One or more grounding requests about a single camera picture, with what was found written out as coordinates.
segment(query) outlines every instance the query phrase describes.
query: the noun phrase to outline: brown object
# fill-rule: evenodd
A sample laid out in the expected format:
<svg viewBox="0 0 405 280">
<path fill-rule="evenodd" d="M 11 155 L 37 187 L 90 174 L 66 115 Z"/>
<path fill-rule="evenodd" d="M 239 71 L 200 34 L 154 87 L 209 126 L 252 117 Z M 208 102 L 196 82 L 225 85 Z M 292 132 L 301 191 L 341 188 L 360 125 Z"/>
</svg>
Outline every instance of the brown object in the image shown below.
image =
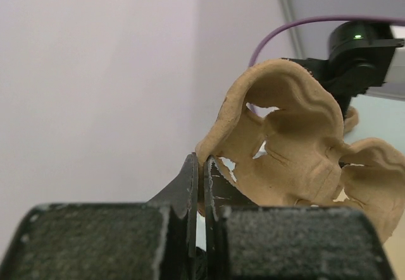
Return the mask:
<svg viewBox="0 0 405 280">
<path fill-rule="evenodd" d="M 261 118 L 247 103 L 278 110 Z M 349 113 L 346 131 L 358 122 L 356 110 Z M 343 134 L 333 97 L 303 67 L 277 59 L 235 81 L 196 153 L 200 172 L 214 155 L 227 180 L 258 205 L 355 207 L 384 242 L 405 208 L 405 157 L 377 138 L 348 145 Z M 339 161 L 357 165 L 341 169 Z M 342 190 L 348 198 L 337 202 Z M 203 195 L 199 203 L 202 210 Z"/>
</svg>

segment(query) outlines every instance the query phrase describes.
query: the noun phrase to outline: white wall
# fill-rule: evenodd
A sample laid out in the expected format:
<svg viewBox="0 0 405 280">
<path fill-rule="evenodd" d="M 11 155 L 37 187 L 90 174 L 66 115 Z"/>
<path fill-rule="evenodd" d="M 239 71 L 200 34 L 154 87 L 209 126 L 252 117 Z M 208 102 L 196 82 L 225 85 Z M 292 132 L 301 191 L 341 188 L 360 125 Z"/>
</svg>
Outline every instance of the white wall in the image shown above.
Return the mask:
<svg viewBox="0 0 405 280">
<path fill-rule="evenodd" d="M 33 205 L 145 201 L 179 171 L 277 0 L 0 0 L 0 253 Z M 263 58 L 292 57 L 287 35 Z"/>
</svg>

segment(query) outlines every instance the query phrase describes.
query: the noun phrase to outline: purple cable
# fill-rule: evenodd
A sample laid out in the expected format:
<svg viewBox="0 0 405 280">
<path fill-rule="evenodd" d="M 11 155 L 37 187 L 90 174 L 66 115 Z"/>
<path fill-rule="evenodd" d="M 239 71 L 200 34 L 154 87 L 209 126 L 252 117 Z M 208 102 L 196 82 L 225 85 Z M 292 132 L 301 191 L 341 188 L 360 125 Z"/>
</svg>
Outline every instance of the purple cable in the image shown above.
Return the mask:
<svg viewBox="0 0 405 280">
<path fill-rule="evenodd" d="M 269 33 L 256 47 L 254 50 L 251 59 L 249 61 L 249 66 L 252 67 L 253 65 L 256 64 L 256 61 L 258 59 L 258 56 L 260 52 L 263 50 L 264 46 L 276 35 L 278 35 L 280 32 L 283 32 L 284 30 L 290 29 L 292 27 L 296 27 L 299 25 L 303 24 L 308 24 L 308 23 L 315 23 L 315 22 L 326 22 L 326 21 L 372 21 L 372 22 L 384 22 L 384 23 L 389 23 L 392 25 L 398 25 L 398 26 L 405 26 L 405 19 L 401 18 L 390 18 L 386 16 L 356 16 L 356 15 L 336 15 L 336 16 L 312 16 L 310 18 L 305 18 L 305 19 L 300 19 L 296 20 L 290 23 L 287 23 L 285 25 L 282 25 L 278 27 L 277 29 L 274 29 L 271 33 Z M 250 104 L 251 111 L 256 114 L 256 110 L 252 104 Z"/>
</svg>

